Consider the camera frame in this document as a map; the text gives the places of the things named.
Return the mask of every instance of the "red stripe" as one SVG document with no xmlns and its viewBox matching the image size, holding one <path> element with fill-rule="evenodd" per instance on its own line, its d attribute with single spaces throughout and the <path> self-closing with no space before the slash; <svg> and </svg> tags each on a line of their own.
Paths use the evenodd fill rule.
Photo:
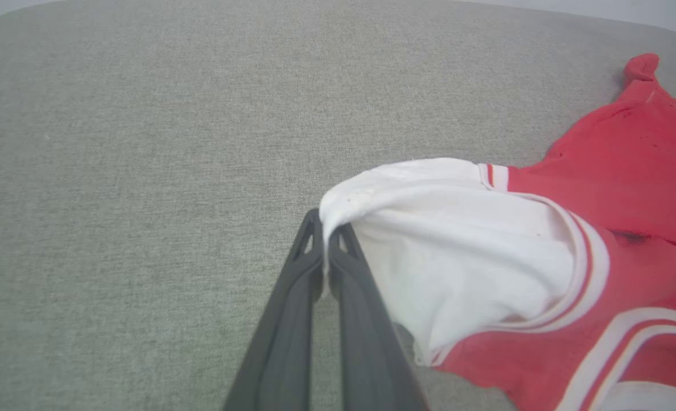
<svg viewBox="0 0 676 411">
<path fill-rule="evenodd" d="M 495 186 L 495 182 L 492 180 L 492 164 L 487 165 L 487 182 L 489 182 L 489 185 Z"/>
<path fill-rule="evenodd" d="M 620 341 L 619 344 L 617 344 L 617 348 L 614 349 L 614 353 L 612 353 L 611 356 L 609 356 L 609 359 L 606 361 L 606 364 L 604 364 L 604 367 L 601 369 L 599 372 L 599 375 L 596 377 L 596 380 L 594 380 L 594 384 L 591 386 L 589 389 L 589 392 L 586 393 L 586 398 L 584 399 L 584 402 L 581 404 L 581 410 L 586 411 L 590 409 L 591 403 L 593 402 L 594 398 L 596 397 L 596 393 L 599 391 L 599 388 L 601 387 L 601 384 L 604 383 L 604 380 L 606 380 L 607 375 L 609 372 L 612 371 L 612 368 L 614 365 L 619 361 L 619 357 L 622 356 L 622 353 L 624 353 L 625 349 L 630 343 L 630 340 L 634 338 L 635 335 L 637 335 L 638 332 L 644 330 L 645 328 L 654 326 L 654 325 L 674 325 L 676 326 L 676 321 L 672 320 L 648 320 L 645 322 L 642 322 L 640 324 L 637 324 L 630 328 L 627 331 L 627 334 L 624 335 L 624 338 Z"/>
</svg>

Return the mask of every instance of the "textured fabric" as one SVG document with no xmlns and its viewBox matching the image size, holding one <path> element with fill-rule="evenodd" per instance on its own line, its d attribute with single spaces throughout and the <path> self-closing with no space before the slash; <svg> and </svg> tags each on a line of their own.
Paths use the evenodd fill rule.
<svg viewBox="0 0 676 411">
<path fill-rule="evenodd" d="M 476 3 L 1 16 L 0 409 L 218 408 L 330 187 L 413 158 L 533 164 L 648 51 L 676 96 L 672 32 Z M 313 401 L 337 409 L 334 307 L 318 315 Z M 419 373 L 434 409 L 512 409 Z"/>
<path fill-rule="evenodd" d="M 485 164 L 421 159 L 345 180 L 320 200 L 325 242 L 353 224 L 392 319 L 421 365 L 439 365 L 460 339 L 544 314 L 583 276 L 585 240 L 564 209 L 499 192 Z"/>
</svg>

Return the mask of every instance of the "garment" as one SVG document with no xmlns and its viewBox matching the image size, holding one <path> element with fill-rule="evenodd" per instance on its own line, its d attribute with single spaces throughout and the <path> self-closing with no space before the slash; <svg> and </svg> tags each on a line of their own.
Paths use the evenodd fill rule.
<svg viewBox="0 0 676 411">
<path fill-rule="evenodd" d="M 569 213 L 489 190 L 468 161 L 363 172 L 325 195 L 320 216 L 325 244 L 353 222 L 388 312 L 414 336 L 419 364 L 438 364 L 457 341 L 504 320 L 537 320 L 567 294 L 574 271 L 586 271 L 585 240 Z"/>
<path fill-rule="evenodd" d="M 653 54 L 630 60 L 619 99 L 535 166 L 464 162 L 416 177 L 419 163 L 395 164 L 325 195 L 326 236 L 354 222 L 387 308 L 410 325 L 424 364 L 499 387 L 522 411 L 676 410 L 676 99 L 656 80 L 657 65 Z M 530 241 L 535 226 L 555 248 L 521 252 L 500 281 L 486 281 L 495 266 L 482 257 L 512 255 L 518 243 L 500 239 Z M 463 251 L 434 270 L 428 237 Z M 544 250 L 567 258 L 525 270 Z M 458 269 L 467 259 L 477 263 Z M 531 279 L 541 284 L 533 292 L 503 291 Z"/>
<path fill-rule="evenodd" d="M 588 273 L 580 302 L 543 332 L 470 336 L 439 369 L 500 387 L 523 410 L 676 409 L 676 99 L 657 64 L 633 58 L 619 100 L 539 164 L 482 166 L 496 190 L 550 198 L 588 221 L 609 269 Z M 594 281 L 602 289 L 590 295 Z"/>
</svg>

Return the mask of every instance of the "gray upholstery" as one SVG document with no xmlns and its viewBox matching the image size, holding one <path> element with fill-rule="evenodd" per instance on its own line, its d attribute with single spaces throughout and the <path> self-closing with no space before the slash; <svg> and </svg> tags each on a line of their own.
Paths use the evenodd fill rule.
<svg viewBox="0 0 676 411">
<path fill-rule="evenodd" d="M 0 410 L 218 409 L 303 214 L 387 162 L 527 166 L 676 34 L 421 0 L 0 17 Z M 338 409 L 335 302 L 314 409 Z M 435 410 L 513 409 L 419 370 Z"/>
</svg>

